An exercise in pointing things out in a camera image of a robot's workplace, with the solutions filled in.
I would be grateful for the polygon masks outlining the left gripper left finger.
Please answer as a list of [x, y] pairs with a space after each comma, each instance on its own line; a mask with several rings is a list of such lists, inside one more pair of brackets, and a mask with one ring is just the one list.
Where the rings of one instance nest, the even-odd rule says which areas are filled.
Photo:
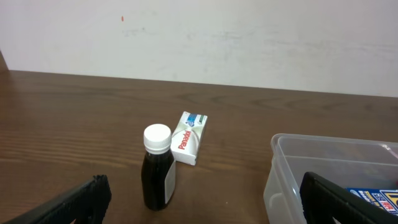
[[101, 224], [111, 201], [106, 175], [93, 178], [19, 215], [6, 224]]

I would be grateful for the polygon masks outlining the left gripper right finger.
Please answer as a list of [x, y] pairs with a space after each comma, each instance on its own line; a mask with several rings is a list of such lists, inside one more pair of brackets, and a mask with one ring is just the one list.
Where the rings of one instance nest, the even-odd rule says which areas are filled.
[[304, 174], [300, 197], [308, 224], [397, 224], [397, 216], [377, 208], [314, 172]]

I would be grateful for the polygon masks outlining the blue Kool Fever box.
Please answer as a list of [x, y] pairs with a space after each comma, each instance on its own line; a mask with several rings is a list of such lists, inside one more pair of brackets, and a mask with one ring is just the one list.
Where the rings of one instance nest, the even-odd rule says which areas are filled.
[[397, 190], [347, 188], [352, 194], [397, 216]]

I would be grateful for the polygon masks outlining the dark bottle white cap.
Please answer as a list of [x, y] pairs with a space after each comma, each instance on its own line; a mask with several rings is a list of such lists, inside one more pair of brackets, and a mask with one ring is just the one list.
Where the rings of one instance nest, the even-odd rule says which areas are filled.
[[144, 203], [151, 210], [163, 210], [175, 190], [176, 161], [170, 148], [172, 133], [164, 124], [152, 124], [144, 130], [146, 154], [141, 182]]

